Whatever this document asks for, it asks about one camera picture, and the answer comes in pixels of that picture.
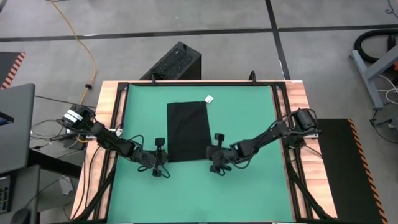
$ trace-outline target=gray floor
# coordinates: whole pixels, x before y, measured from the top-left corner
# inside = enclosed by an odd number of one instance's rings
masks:
[[[387,1],[372,0],[271,0],[278,27],[356,26],[396,24],[384,13]],[[176,30],[270,28],[262,0],[67,0],[58,5],[78,34],[118,34]],[[0,13],[0,37],[70,35],[65,22],[44,0],[8,1]],[[310,106],[320,118],[351,118],[356,123],[369,167],[390,223],[398,220],[398,149],[385,142],[369,125],[373,110],[359,73],[348,55],[355,39],[366,30],[280,33],[280,39],[294,80],[303,80]],[[261,79],[283,79],[274,38],[263,34],[218,34],[179,37],[140,37],[85,40],[98,64],[94,89],[86,105],[95,106],[103,80],[133,80],[144,74],[176,42],[182,41],[203,54],[204,79],[247,79],[255,70]],[[375,56],[385,51],[386,39],[364,43]],[[12,85],[35,83],[38,95],[79,102],[83,85],[92,73],[86,52],[74,41],[0,43],[0,51],[23,51],[27,56]],[[390,88],[380,80],[380,88]],[[387,116],[398,106],[380,112]],[[34,123],[60,118],[69,105],[35,99]],[[38,133],[55,133],[56,124],[37,128]],[[397,133],[382,133],[397,139]],[[61,145],[43,148],[60,156]],[[83,155],[64,157],[79,164]],[[58,178],[44,174],[41,187]],[[66,220],[64,197],[59,185],[40,195],[42,223]],[[65,207],[70,213],[71,204]]]

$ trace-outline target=green table surface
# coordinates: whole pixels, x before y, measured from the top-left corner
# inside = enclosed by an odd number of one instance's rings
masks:
[[[144,149],[155,150],[155,138],[167,141],[167,103],[208,95],[214,97],[207,104],[211,137],[225,134],[224,146],[257,136],[275,120],[268,86],[130,85],[123,138],[142,134]],[[210,165],[167,163],[166,179],[153,177],[151,170],[138,172],[139,164],[119,158],[108,223],[293,221],[279,141],[263,147],[247,169],[233,167],[220,177]]]

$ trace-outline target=black clamp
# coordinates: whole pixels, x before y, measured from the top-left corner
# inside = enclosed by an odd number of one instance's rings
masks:
[[[252,80],[253,85],[257,84],[256,73],[254,71],[251,71],[249,75],[249,80]]]
[[[152,85],[156,85],[156,79],[155,79],[155,73],[154,72],[152,72],[151,78],[152,78]]]
[[[156,164],[154,169],[152,170],[152,175],[154,177],[161,177],[162,176],[162,171],[160,169],[158,169],[158,166],[161,165],[162,161],[166,158],[163,158],[163,153],[164,150],[162,150],[162,146],[164,146],[165,144],[165,139],[164,138],[155,138],[155,145],[157,146],[157,149],[155,151],[156,154]]]
[[[223,141],[225,140],[225,135],[216,133],[214,135],[214,139],[217,140],[217,146],[222,147],[223,146]]]

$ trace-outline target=black mat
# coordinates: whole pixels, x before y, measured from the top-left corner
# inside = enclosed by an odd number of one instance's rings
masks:
[[[341,221],[386,224],[352,120],[319,119],[318,138],[337,216]]]

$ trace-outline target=black stand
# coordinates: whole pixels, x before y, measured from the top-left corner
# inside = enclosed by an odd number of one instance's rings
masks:
[[[29,149],[27,166],[39,165],[42,169],[69,177],[80,178],[81,167]]]

